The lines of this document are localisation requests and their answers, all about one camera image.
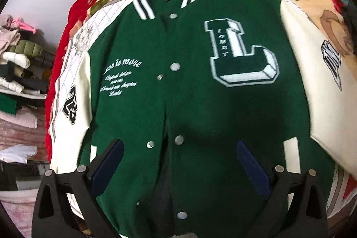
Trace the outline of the white cloth on shelf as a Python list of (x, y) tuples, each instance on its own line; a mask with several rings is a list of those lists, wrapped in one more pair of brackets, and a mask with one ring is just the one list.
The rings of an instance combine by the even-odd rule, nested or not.
[(27, 164), (32, 156), (37, 154), (36, 146), (17, 144), (0, 151), (0, 160), (6, 163)]

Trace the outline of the pink folded blanket stack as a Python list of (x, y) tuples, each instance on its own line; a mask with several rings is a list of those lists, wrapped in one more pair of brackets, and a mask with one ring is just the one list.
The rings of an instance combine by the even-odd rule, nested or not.
[(17, 144), (24, 146), (36, 146), (37, 154), (30, 160), (47, 161), (45, 148), (45, 111), (44, 108), (33, 109), (32, 113), (37, 117), (37, 128), (31, 129), (17, 124), (1, 120), (1, 150)]

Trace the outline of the green folded cloth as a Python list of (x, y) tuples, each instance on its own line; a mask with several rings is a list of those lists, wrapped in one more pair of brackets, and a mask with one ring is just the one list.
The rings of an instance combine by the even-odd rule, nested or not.
[(0, 93), (0, 111), (15, 115), (20, 108), (21, 104), (16, 97)]

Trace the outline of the white puffer jacket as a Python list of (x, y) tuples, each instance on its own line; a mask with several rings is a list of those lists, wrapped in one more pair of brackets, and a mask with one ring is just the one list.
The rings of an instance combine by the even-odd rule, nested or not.
[(30, 67), (30, 59), (24, 54), (5, 51), (1, 54), (1, 59), (10, 61), (24, 69)]

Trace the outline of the olive green puffer jacket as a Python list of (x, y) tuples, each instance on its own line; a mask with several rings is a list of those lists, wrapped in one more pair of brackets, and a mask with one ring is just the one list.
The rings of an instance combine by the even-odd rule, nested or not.
[(23, 54), (29, 59), (34, 59), (35, 57), (40, 57), (42, 55), (43, 49), (35, 42), (20, 40), (16, 46), (9, 46), (7, 51), (16, 54)]

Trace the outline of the pink garment on pile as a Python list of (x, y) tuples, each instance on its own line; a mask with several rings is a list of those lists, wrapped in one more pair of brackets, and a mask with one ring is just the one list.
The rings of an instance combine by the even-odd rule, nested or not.
[(36, 29), (28, 24), (26, 24), (22, 19), (14, 19), (12, 20), (10, 24), (10, 28), (12, 30), (23, 30), (23, 31), (29, 31), (32, 34), (36, 33)]

